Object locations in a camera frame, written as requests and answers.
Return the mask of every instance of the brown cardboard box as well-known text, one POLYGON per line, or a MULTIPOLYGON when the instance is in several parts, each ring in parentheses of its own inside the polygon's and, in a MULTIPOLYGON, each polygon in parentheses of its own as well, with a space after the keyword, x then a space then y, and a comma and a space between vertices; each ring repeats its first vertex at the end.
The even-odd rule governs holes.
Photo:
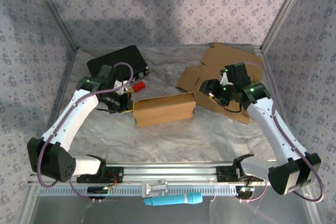
MULTIPOLYGON (((218 112, 227 116, 228 118, 238 120, 242 123, 248 124, 249 116, 247 111, 242 113, 231 113, 226 111, 222 106, 210 100, 206 95, 199 92, 202 82, 209 79, 221 79, 220 71, 226 65, 235 64, 242 61, 252 61, 263 64, 262 59, 251 53, 224 46, 220 43, 214 43, 208 50, 205 51, 201 63, 196 67, 186 67, 182 73, 176 87, 184 89, 188 92, 195 93, 196 104, 206 109, 218 112)), ((259 82, 263 75, 263 70, 254 65, 246 65, 247 74, 250 76, 252 82, 259 82)), ((239 110, 239 104, 232 101, 228 109, 239 110)))
POLYGON ((192 118, 196 106, 194 93, 152 98, 134 103, 133 116, 138 127, 192 118))

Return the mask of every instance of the black cable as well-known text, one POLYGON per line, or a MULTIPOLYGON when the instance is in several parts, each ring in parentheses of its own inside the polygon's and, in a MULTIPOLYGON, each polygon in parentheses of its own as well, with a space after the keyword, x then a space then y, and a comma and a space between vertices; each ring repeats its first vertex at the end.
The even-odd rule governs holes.
POLYGON ((227 108, 225 108, 225 107, 224 107, 224 110, 226 110, 226 111, 228 111, 228 112, 231 112, 231 113, 240 113, 240 112, 242 111, 241 107, 242 107, 242 105, 240 104, 240 105, 239 105, 239 110, 237 110, 237 111, 229 110, 229 109, 227 109, 227 108))

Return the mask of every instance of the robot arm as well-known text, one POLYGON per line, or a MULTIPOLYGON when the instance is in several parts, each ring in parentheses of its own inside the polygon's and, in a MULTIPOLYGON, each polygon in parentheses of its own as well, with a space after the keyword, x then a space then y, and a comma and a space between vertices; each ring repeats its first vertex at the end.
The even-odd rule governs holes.
POLYGON ((298 152, 305 156, 316 171, 321 165, 321 159, 316 153, 309 154, 295 139, 276 110, 272 114, 273 100, 265 86, 262 83, 251 83, 244 63, 226 66, 220 73, 221 81, 214 79, 203 82, 200 92, 221 106, 228 106, 230 101, 238 102, 258 123, 277 158, 277 163, 263 161, 253 155, 235 159, 238 178, 251 175, 268 180, 281 195, 310 184, 315 176, 298 152), (294 147, 275 124, 274 116, 294 147))
POLYGON ((124 112, 133 108, 131 94, 123 94, 123 88, 118 93, 97 92, 121 86, 122 83, 117 81, 117 75, 118 71, 115 68, 103 66, 97 77, 84 77, 79 81, 77 91, 57 121, 40 139, 31 138, 27 144, 34 172, 38 170, 38 158, 42 147, 51 139, 43 153, 40 167, 42 175, 61 182, 66 182, 71 176, 105 175, 104 159, 91 155, 72 157, 68 151, 77 131, 99 102, 105 103, 110 113, 124 112))

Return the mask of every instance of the table surface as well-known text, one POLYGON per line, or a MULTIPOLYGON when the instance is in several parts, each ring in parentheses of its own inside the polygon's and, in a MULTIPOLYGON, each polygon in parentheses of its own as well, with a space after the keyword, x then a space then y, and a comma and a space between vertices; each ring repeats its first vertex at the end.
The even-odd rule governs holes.
MULTIPOLYGON (((146 88, 135 93, 132 100, 181 93, 175 88, 180 75, 185 67, 199 65, 206 49, 139 48, 150 74, 143 78, 146 88)), ((90 76, 87 61, 114 50, 117 48, 78 51, 61 109, 70 101, 77 82, 90 76)), ((275 157, 253 120, 244 125, 200 106, 196 106, 192 119, 142 128, 137 128, 131 113, 93 110, 76 134, 69 152, 76 156, 100 156, 108 163, 232 161, 247 153, 264 159, 275 157)))

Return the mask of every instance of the flattened cardboard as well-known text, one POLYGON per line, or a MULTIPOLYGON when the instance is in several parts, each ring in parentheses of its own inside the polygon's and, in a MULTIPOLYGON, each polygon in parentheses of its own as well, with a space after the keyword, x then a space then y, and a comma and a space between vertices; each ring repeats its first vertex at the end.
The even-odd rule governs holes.
POLYGON ((134 103, 133 116, 138 127, 190 119, 194 116, 195 95, 182 93, 134 103))
MULTIPOLYGON (((205 51, 201 59, 202 65, 196 67, 186 67, 182 73, 176 87, 188 92, 195 93, 196 104, 214 112, 218 112, 228 118, 248 124, 249 116, 247 111, 241 113, 231 113, 226 111, 222 106, 210 100, 206 95, 199 92, 201 84, 209 79, 221 79, 220 71, 226 65, 235 64, 242 61, 251 61, 263 64, 262 59, 248 52, 224 46, 220 43, 214 43, 205 51)), ((247 74, 252 82, 259 82, 263 75, 263 70, 254 65, 246 65, 247 74)), ((232 101, 228 106, 230 110, 239 110, 239 104, 232 101)))

